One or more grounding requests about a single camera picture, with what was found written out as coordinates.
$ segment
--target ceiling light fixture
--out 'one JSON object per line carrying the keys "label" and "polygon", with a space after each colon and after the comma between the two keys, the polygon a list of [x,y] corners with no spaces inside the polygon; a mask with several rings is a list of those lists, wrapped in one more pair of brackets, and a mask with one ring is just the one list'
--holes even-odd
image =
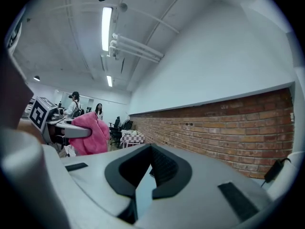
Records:
{"label": "ceiling light fixture", "polygon": [[110,87],[112,87],[111,76],[108,76],[108,75],[107,75],[107,81],[108,81],[108,85],[109,85]]}
{"label": "ceiling light fixture", "polygon": [[109,28],[111,22],[112,8],[104,7],[102,13],[102,49],[109,50]]}
{"label": "ceiling light fixture", "polygon": [[40,82],[40,77],[36,75],[36,76],[34,76],[34,80]]}

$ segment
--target white ceiling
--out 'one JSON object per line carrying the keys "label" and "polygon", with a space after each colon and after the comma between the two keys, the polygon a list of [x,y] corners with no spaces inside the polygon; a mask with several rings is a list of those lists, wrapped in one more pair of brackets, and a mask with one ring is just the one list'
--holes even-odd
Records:
{"label": "white ceiling", "polygon": [[[114,8],[111,33],[119,33],[166,54],[177,33],[140,12],[161,19],[181,32],[212,2],[239,6],[242,1],[33,0],[27,5],[14,56],[26,74],[30,77],[38,74],[41,83],[60,84],[64,77],[67,81],[75,80],[76,85],[107,89],[106,76],[110,75],[113,88],[133,91],[155,63],[121,53],[117,61],[105,57],[102,65],[101,54],[106,55],[101,43],[104,6]],[[121,2],[128,5],[126,12],[116,9]]]}

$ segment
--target person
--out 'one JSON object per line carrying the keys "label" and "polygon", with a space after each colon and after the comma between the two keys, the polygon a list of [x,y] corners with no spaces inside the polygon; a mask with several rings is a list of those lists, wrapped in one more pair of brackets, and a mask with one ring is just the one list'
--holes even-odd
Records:
{"label": "person", "polygon": [[74,112],[81,108],[80,95],[78,92],[73,92],[69,96],[69,98],[72,98],[72,103],[69,105],[68,109],[63,114],[66,115],[67,118],[71,119]]}
{"label": "person", "polygon": [[97,118],[100,119],[100,120],[103,120],[103,111],[102,111],[102,104],[98,104],[96,105],[96,108],[95,108],[95,112],[97,114]]}

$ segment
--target desk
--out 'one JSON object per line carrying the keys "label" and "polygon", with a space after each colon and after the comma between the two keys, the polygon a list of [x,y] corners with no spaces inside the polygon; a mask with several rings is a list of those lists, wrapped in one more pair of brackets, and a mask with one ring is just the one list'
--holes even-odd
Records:
{"label": "desk", "polygon": [[140,132],[137,132],[137,134],[134,135],[134,134],[128,134],[125,132],[125,130],[122,130],[122,137],[120,141],[121,144],[123,144],[123,148],[128,147],[128,144],[131,144],[133,146],[144,143],[144,140],[145,140],[145,136]]}

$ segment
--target pink fabric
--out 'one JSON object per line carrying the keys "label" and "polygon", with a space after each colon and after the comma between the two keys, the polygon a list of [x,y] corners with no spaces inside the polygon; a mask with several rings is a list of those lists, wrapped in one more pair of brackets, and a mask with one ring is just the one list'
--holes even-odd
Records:
{"label": "pink fabric", "polygon": [[90,128],[92,134],[84,138],[70,138],[70,144],[80,155],[92,155],[107,152],[107,140],[110,139],[109,127],[99,120],[95,112],[83,114],[74,120],[72,125]]}

